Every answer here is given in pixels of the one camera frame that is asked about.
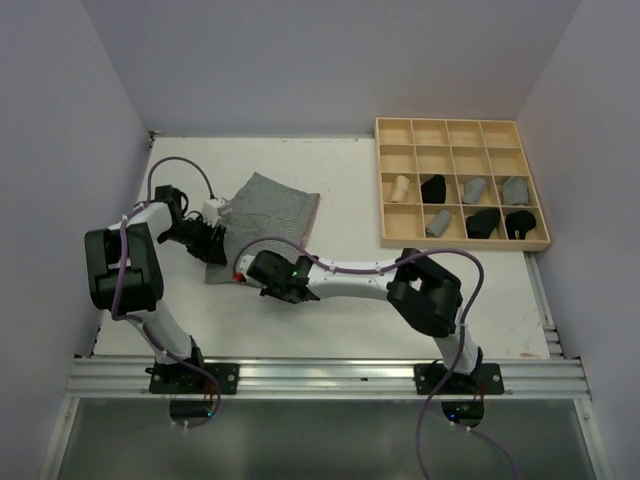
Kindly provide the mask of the grey striped underwear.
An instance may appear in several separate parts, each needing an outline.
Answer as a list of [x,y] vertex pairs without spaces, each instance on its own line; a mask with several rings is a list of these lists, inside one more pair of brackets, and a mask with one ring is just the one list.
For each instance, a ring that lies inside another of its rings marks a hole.
[[[221,224],[226,228],[223,245],[227,264],[208,264],[204,282],[212,285],[231,283],[233,263],[240,252],[254,255],[267,249],[293,259],[295,255],[287,251],[285,244],[268,238],[281,237],[300,246],[306,245],[320,200],[318,193],[298,190],[255,172],[229,201],[230,211],[221,218]],[[247,246],[258,238],[267,240]]]

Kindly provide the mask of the beige underwear with navy trim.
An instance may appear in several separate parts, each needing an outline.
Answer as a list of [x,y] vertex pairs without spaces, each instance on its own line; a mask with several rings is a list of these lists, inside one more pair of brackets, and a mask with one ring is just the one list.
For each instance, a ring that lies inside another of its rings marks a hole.
[[404,175],[397,175],[389,196],[390,203],[406,203],[409,195],[410,180]]

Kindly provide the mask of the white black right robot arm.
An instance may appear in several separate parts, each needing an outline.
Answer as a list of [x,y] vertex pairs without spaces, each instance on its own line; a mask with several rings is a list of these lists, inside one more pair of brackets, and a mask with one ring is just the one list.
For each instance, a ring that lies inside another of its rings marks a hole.
[[462,282],[425,252],[406,248],[395,260],[340,265],[310,254],[290,262],[262,250],[246,275],[263,296],[291,304],[338,297],[385,301],[435,341],[451,389],[468,392],[481,380],[482,351],[466,332],[471,304],[463,302]]

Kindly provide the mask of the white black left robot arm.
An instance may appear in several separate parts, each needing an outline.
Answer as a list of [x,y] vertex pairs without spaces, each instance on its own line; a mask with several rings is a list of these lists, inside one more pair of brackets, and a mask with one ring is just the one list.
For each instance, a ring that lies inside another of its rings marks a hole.
[[153,350],[158,369],[176,364],[172,379],[189,393],[205,386],[208,369],[192,336],[163,300],[164,277],[156,247],[172,241],[205,264],[227,265],[222,217],[229,208],[228,201],[212,197],[199,211],[189,213],[186,194],[163,185],[120,222],[84,236],[94,306],[109,312],[113,320],[134,326]]

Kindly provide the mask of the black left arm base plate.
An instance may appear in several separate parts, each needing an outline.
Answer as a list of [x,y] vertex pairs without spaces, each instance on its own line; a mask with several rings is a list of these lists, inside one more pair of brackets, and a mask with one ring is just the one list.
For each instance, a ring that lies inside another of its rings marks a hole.
[[204,394],[211,391],[221,395],[234,395],[240,378],[240,366],[235,363],[206,363],[203,369],[217,381],[212,383],[202,373],[177,363],[155,363],[145,369],[150,375],[149,392],[152,394]]

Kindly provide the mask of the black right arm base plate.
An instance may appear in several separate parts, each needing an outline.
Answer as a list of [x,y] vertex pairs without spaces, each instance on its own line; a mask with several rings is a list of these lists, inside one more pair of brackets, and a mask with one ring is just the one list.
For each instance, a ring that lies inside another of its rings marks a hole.
[[[413,380],[418,395],[429,395],[447,373],[440,362],[419,363],[413,366]],[[443,395],[502,395],[505,387],[497,363],[482,363],[471,375],[452,373],[437,394]]]

